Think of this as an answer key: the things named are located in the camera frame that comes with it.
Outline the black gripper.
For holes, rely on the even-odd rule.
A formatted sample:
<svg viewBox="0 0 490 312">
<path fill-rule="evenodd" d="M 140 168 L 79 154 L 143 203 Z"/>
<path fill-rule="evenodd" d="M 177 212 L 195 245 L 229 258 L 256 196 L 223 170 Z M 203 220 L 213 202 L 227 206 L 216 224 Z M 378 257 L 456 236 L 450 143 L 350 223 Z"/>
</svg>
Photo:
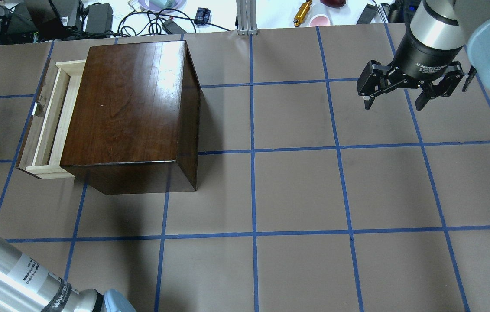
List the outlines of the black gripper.
<svg viewBox="0 0 490 312">
<path fill-rule="evenodd" d="M 357 80 L 357 93 L 363 97 L 364 108 L 371 109 L 375 98 L 397 89 L 407 79 L 418 82 L 422 89 L 415 101 L 417 111 L 430 100 L 449 97 L 464 77 L 461 62 L 454 61 L 460 48 L 441 50 L 428 47 L 412 33 L 405 33 L 390 66 L 371 60 Z M 433 85 L 441 75 L 442 80 Z"/>
</svg>

